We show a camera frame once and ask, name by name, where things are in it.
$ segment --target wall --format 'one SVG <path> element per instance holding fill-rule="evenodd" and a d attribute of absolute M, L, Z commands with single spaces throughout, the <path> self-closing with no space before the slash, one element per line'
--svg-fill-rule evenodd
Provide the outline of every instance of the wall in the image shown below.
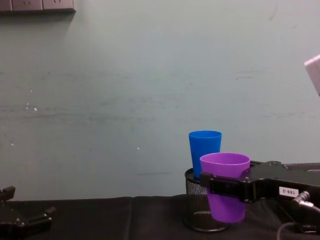
<path fill-rule="evenodd" d="M 318 0 L 76 0 L 0 17 L 0 180 L 17 200 L 176 195 L 188 132 L 319 162 Z"/>

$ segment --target black cloth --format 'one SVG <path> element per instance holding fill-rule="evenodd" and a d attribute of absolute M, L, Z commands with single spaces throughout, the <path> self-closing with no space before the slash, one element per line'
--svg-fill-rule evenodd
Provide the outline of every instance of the black cloth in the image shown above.
<path fill-rule="evenodd" d="M 282 224 L 273 204 L 247 206 L 243 222 L 218 233 L 201 233 L 184 225 L 186 196 L 9 202 L 26 216 L 54 206 L 50 231 L 28 240 L 275 240 Z M 282 240 L 319 240 L 320 236 L 284 231 Z"/>

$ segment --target black mesh container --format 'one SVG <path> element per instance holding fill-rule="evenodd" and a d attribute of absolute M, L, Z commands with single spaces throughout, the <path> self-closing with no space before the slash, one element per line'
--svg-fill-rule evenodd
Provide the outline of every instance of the black mesh container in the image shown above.
<path fill-rule="evenodd" d="M 185 172 L 186 211 L 184 223 L 191 229 L 200 232 L 219 232 L 228 227 L 228 224 L 218 222 L 211 217 L 207 197 L 207 189 L 200 186 L 194 178 L 193 169 Z"/>

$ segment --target purple cup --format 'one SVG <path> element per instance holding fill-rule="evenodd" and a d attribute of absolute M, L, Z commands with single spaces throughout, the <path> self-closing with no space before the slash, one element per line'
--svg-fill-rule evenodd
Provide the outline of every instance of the purple cup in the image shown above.
<path fill-rule="evenodd" d="M 250 158 L 233 152 L 210 153 L 200 157 L 202 172 L 214 176 L 239 178 L 250 168 Z M 246 204 L 239 199 L 210 193 L 207 190 L 212 217 L 222 223 L 237 223 L 246 215 Z"/>

